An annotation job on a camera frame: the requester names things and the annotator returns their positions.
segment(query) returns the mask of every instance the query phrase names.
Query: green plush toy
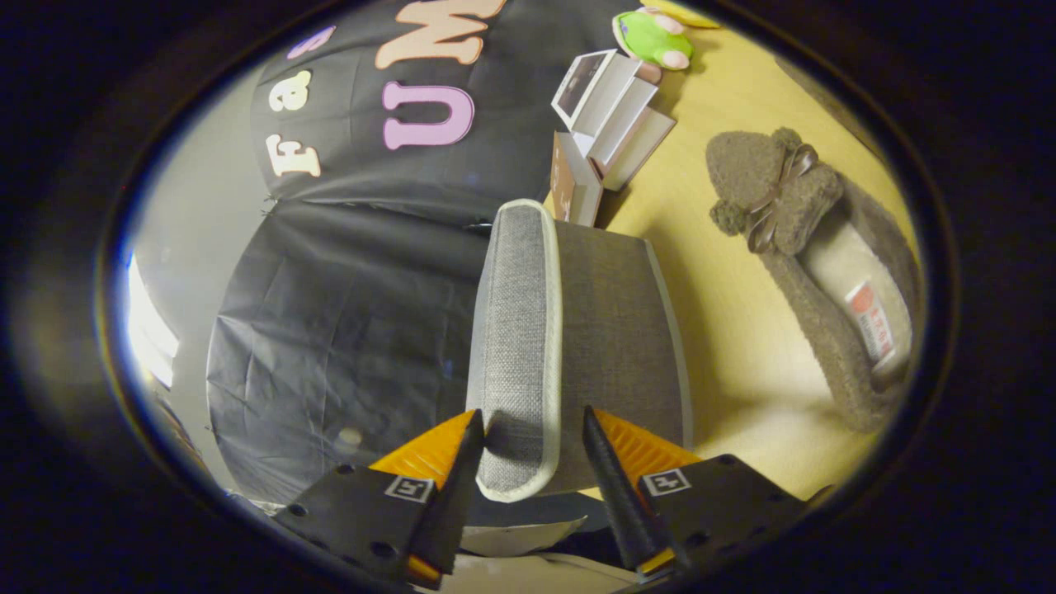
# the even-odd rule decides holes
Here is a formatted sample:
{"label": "green plush toy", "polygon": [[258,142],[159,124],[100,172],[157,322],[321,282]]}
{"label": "green plush toy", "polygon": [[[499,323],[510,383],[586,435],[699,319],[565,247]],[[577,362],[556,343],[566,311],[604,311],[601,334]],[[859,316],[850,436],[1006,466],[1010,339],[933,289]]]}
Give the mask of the green plush toy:
{"label": "green plush toy", "polygon": [[627,55],[670,70],[690,66],[693,44],[683,31],[682,23],[649,6],[612,19],[612,34]]}

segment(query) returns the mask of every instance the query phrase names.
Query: pink letter u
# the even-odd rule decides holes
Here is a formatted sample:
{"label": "pink letter u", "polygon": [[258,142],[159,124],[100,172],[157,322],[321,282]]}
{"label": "pink letter u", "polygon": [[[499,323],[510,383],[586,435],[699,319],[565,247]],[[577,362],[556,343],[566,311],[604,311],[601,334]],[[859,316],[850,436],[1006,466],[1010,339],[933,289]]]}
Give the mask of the pink letter u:
{"label": "pink letter u", "polygon": [[451,115],[439,124],[404,124],[395,117],[385,119],[385,146],[396,150],[404,145],[440,146],[457,143],[473,124],[473,99],[454,87],[403,87],[389,82],[381,91],[381,105],[393,110],[401,104],[447,104]]}

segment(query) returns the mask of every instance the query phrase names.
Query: pink plush ear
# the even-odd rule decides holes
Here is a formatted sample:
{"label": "pink plush ear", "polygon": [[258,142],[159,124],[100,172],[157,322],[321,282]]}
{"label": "pink plush ear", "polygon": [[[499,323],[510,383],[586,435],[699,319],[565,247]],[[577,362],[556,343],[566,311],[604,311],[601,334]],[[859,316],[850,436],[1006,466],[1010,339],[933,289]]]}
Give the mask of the pink plush ear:
{"label": "pink plush ear", "polygon": [[685,32],[685,26],[682,23],[668,17],[667,15],[663,14],[657,15],[656,21],[657,24],[659,24],[661,27],[663,27],[664,31],[666,31],[672,35],[681,35],[682,33]]}
{"label": "pink plush ear", "polygon": [[682,52],[664,52],[660,61],[672,70],[682,70],[690,66],[690,57]]}
{"label": "pink plush ear", "polygon": [[641,78],[649,85],[659,85],[660,78],[663,77],[663,70],[655,63],[642,61],[642,63],[639,64],[638,72],[635,73],[635,76]]}

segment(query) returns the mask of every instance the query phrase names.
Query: fuzzy slipper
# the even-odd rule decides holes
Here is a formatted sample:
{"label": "fuzzy slipper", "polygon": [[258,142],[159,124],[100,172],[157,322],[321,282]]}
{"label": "fuzzy slipper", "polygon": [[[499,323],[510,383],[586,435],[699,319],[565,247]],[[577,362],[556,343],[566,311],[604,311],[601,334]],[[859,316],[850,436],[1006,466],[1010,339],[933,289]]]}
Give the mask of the fuzzy slipper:
{"label": "fuzzy slipper", "polygon": [[893,218],[787,128],[719,134],[708,170],[712,220],[762,259],[847,423],[876,429],[921,323],[917,262]]}

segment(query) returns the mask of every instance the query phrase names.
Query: screw hole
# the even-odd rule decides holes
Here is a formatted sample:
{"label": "screw hole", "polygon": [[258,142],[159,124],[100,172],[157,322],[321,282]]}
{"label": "screw hole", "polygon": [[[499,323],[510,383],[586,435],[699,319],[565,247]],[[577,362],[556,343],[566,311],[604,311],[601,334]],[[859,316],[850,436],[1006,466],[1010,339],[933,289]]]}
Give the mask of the screw hole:
{"label": "screw hole", "polygon": [[695,532],[685,539],[686,549],[696,549],[708,541],[708,535],[703,532]]}
{"label": "screw hole", "polygon": [[388,559],[396,554],[396,550],[393,549],[393,545],[388,542],[372,542],[371,553],[374,553],[375,556],[381,557],[382,559]]}

